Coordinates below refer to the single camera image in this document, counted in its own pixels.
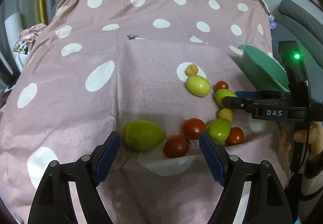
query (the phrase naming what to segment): polka dot fabric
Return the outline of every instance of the polka dot fabric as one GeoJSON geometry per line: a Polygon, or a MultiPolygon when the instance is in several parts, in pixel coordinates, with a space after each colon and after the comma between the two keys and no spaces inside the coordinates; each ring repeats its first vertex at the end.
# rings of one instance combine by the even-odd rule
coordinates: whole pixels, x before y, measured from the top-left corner
{"type": "MultiPolygon", "coordinates": [[[[231,57],[243,54],[241,44],[272,57],[268,41],[268,15],[258,0],[62,0],[0,122],[1,198],[27,223],[50,161],[76,161],[136,119],[159,124],[167,137],[180,134],[188,118],[215,119],[212,93],[199,98],[185,88],[186,67],[197,65],[212,85],[224,80],[232,91],[252,91],[231,57]]],[[[268,148],[275,127],[240,111],[232,126],[243,129],[245,142],[228,152],[271,161],[286,185],[288,169],[268,148]]],[[[222,188],[198,142],[179,159],[167,159],[164,144],[149,152],[122,145],[109,180],[98,187],[114,223],[129,222],[127,216],[140,224],[207,223],[222,188]],[[127,203],[120,207],[120,201],[127,203]]],[[[85,224],[79,204],[74,207],[85,224]]]]}

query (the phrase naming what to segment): red tomato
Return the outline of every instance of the red tomato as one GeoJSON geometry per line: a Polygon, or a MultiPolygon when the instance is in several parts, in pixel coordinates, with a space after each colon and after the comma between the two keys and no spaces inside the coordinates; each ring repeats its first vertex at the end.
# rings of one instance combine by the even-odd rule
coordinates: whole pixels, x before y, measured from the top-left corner
{"type": "Polygon", "coordinates": [[[194,140],[198,140],[200,138],[200,134],[205,131],[205,129],[206,126],[204,122],[198,118],[190,118],[186,120],[182,127],[184,135],[194,140]]]}
{"type": "Polygon", "coordinates": [[[229,89],[229,85],[224,81],[219,81],[213,86],[213,90],[216,92],[219,89],[229,89]]]}
{"type": "Polygon", "coordinates": [[[228,145],[237,145],[243,142],[243,131],[240,127],[233,127],[230,130],[230,134],[225,141],[228,145]]]}
{"type": "Polygon", "coordinates": [[[185,156],[190,149],[190,142],[181,136],[172,136],[164,145],[164,154],[169,158],[185,156]]]}

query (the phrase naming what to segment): finger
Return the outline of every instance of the finger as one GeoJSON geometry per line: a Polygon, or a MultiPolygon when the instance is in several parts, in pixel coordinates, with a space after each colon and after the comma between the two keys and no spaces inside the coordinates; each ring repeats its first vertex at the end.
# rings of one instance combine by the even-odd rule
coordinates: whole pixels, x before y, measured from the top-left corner
{"type": "Polygon", "coordinates": [[[288,154],[290,152],[290,149],[292,148],[292,144],[289,141],[286,141],[283,143],[283,147],[285,150],[285,154],[288,154]]]}
{"type": "MultiPolygon", "coordinates": [[[[318,128],[313,127],[309,130],[309,139],[308,143],[313,144],[316,142],[316,138],[318,135],[318,128]]],[[[306,143],[307,139],[307,129],[299,130],[294,133],[294,140],[299,143],[306,143]]]]}
{"type": "Polygon", "coordinates": [[[311,153],[310,154],[312,155],[312,158],[321,154],[321,152],[322,152],[322,145],[320,143],[311,145],[311,153]]]}
{"type": "Polygon", "coordinates": [[[313,127],[315,127],[315,128],[322,128],[323,127],[321,122],[313,121],[312,124],[313,124],[313,127]]]}
{"type": "Polygon", "coordinates": [[[280,131],[280,136],[281,136],[282,143],[285,143],[287,141],[287,139],[288,139],[288,135],[287,135],[286,130],[282,129],[280,131]]]}

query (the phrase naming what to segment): human hand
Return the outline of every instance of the human hand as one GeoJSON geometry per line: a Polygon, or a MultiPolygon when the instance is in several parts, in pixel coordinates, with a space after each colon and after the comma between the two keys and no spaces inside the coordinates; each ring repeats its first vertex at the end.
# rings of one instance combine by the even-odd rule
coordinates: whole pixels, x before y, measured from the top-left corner
{"type": "MultiPolygon", "coordinates": [[[[287,137],[287,132],[282,129],[281,141],[285,153],[289,153],[292,148],[292,144],[287,140],[287,137]]],[[[296,131],[293,138],[296,142],[306,143],[307,129],[296,131]]],[[[323,127],[321,122],[313,121],[313,127],[309,130],[308,143],[311,145],[308,161],[311,161],[323,151],[323,127]]]]}

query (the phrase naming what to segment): green fruit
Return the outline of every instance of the green fruit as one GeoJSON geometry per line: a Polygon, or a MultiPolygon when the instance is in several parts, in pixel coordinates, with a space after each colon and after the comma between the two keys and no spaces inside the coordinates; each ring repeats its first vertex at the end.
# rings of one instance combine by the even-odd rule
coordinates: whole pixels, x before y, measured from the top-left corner
{"type": "Polygon", "coordinates": [[[202,76],[193,75],[186,79],[187,89],[194,95],[205,97],[211,90],[210,83],[202,76]]]}
{"type": "Polygon", "coordinates": [[[215,100],[220,106],[220,108],[224,108],[222,104],[222,100],[226,96],[237,96],[237,95],[228,89],[219,89],[218,91],[215,92],[215,100]]]}
{"type": "Polygon", "coordinates": [[[226,141],[230,130],[231,124],[227,119],[216,119],[207,127],[207,131],[217,144],[222,144],[226,141]]]}
{"type": "Polygon", "coordinates": [[[135,120],[124,127],[123,141],[132,149],[149,150],[158,146],[165,138],[165,130],[150,121],[135,120]]]}

